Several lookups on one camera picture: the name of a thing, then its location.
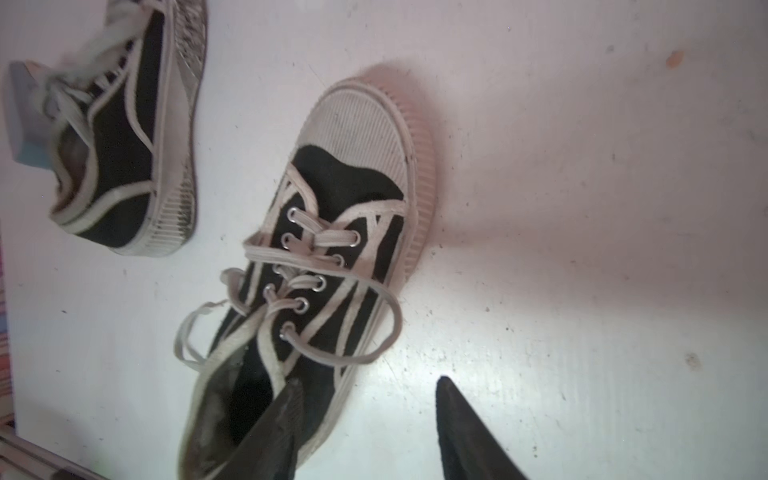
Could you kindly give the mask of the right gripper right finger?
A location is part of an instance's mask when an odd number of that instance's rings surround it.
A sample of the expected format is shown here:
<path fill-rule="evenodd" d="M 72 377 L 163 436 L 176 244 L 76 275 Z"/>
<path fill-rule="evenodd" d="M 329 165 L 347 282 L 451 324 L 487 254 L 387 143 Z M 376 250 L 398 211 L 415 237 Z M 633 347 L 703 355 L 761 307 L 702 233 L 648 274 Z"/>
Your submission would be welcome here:
<path fill-rule="evenodd" d="M 436 426 L 445 479 L 527 479 L 448 376 L 436 386 Z"/>

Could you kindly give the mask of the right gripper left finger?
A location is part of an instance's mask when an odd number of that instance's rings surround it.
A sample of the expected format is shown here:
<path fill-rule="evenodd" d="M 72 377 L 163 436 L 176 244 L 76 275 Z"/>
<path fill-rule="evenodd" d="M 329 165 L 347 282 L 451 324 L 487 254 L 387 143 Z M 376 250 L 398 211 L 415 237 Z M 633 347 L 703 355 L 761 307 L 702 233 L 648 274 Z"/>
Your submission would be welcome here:
<path fill-rule="evenodd" d="M 295 477 L 303 423 L 303 388 L 290 380 L 244 437 L 216 480 L 290 480 Z"/>

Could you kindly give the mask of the black white sneaker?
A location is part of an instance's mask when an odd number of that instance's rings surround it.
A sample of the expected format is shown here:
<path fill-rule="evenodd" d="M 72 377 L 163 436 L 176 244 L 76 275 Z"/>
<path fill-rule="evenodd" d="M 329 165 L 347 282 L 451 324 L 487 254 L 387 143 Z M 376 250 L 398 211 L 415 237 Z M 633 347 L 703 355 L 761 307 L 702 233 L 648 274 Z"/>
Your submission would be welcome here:
<path fill-rule="evenodd" d="M 179 361 L 196 371 L 178 475 L 212 479 L 291 382 L 303 389 L 298 458 L 338 421 L 361 365 L 403 327 L 399 292 L 426 243 L 436 156 L 412 97 L 367 72 L 329 87 L 307 116 L 247 266 L 223 271 L 226 309 L 210 350 L 181 323 Z"/>
<path fill-rule="evenodd" d="M 62 230 L 141 257 L 191 237 L 206 47 L 201 0 L 111 1 L 102 30 L 43 72 L 33 104 L 52 126 L 50 217 Z"/>

